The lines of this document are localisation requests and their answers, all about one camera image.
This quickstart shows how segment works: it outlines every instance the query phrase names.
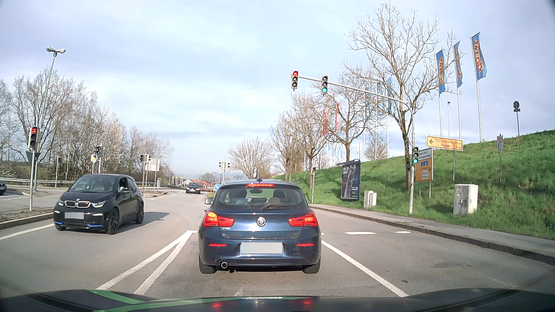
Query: grassy embankment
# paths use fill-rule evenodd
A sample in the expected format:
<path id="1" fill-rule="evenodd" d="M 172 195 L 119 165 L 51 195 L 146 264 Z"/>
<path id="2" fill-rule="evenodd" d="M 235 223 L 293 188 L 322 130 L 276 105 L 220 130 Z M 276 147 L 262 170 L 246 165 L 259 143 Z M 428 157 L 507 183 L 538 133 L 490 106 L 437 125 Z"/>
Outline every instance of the grassy embankment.
<path id="1" fill-rule="evenodd" d="M 555 239 L 555 130 L 504 140 L 502 184 L 496 146 L 496 141 L 472 143 L 466 144 L 463 152 L 456 152 L 455 182 L 452 152 L 435 150 L 432 196 L 428 198 L 428 182 L 415 184 L 411 216 Z M 295 173 L 291 180 L 310 199 L 309 173 Z M 317 170 L 315 184 L 315 204 L 362 209 L 364 190 L 373 190 L 377 192 L 377 205 L 371 210 L 408 214 L 410 192 L 405 191 L 403 157 L 362 163 L 361 200 L 358 202 L 340 199 L 340 167 Z M 453 215 L 454 184 L 479 185 L 478 210 L 474 214 Z"/>

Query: dark sedan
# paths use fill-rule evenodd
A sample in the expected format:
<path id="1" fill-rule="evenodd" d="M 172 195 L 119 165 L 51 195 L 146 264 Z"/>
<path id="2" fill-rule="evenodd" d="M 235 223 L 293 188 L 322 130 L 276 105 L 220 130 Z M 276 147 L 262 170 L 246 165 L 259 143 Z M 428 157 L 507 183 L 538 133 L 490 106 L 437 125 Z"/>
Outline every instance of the dark sedan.
<path id="1" fill-rule="evenodd" d="M 302 190 L 282 180 L 240 180 L 222 185 L 199 228 L 204 274 L 241 268 L 320 270 L 316 215 Z"/>
<path id="2" fill-rule="evenodd" d="M 63 193 L 54 209 L 56 229 L 93 229 L 115 234 L 123 223 L 144 219 L 141 192 L 128 175 L 86 174 Z"/>
<path id="3" fill-rule="evenodd" d="M 187 188 L 185 189 L 185 193 L 197 193 L 200 194 L 200 185 L 196 182 L 191 182 L 187 184 Z"/>

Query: car wheel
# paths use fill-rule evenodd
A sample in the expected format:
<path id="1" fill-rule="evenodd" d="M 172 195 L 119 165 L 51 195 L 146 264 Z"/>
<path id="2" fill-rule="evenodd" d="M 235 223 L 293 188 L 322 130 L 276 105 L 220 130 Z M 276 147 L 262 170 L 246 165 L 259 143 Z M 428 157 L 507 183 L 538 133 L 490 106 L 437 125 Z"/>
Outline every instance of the car wheel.
<path id="1" fill-rule="evenodd" d="M 119 226 L 119 211 L 117 208 L 112 209 L 112 213 L 110 213 L 110 218 L 108 219 L 108 229 L 106 233 L 109 235 L 114 235 L 118 232 Z"/>
<path id="2" fill-rule="evenodd" d="M 308 267 L 304 268 L 302 271 L 306 274 L 316 274 L 316 273 L 318 273 L 318 271 L 320 271 L 320 259 L 318 259 L 318 262 L 316 264 L 308 266 Z"/>
<path id="3" fill-rule="evenodd" d="M 139 209 L 137 210 L 137 217 L 135 218 L 135 223 L 141 224 L 144 220 L 144 204 L 139 204 Z"/>
<path id="4" fill-rule="evenodd" d="M 214 274 L 216 273 L 216 268 L 211 265 L 206 265 L 200 260 L 199 256 L 199 269 L 202 274 Z"/>

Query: red flag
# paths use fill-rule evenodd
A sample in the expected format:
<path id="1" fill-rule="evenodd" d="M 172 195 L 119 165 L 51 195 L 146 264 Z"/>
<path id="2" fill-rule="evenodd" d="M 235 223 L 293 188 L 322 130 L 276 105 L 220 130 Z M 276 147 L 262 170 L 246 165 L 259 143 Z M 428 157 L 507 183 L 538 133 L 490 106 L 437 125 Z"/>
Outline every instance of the red flag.
<path id="1" fill-rule="evenodd" d="M 324 109 L 324 131 L 323 131 L 323 135 L 327 135 L 327 115 L 326 115 L 326 109 Z"/>
<path id="2" fill-rule="evenodd" d="M 337 110 L 335 111 L 335 130 L 337 131 L 337 115 L 339 114 L 339 103 L 337 104 Z"/>

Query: yellow direction sign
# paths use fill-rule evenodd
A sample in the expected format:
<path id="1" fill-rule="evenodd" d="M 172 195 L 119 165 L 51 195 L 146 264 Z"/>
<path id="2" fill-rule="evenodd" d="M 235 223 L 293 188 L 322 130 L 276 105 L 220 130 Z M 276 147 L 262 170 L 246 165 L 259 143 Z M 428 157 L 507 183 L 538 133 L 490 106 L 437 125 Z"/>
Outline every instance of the yellow direction sign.
<path id="1" fill-rule="evenodd" d="M 457 139 L 433 137 L 428 135 L 426 136 L 426 146 L 462 152 L 462 140 Z"/>

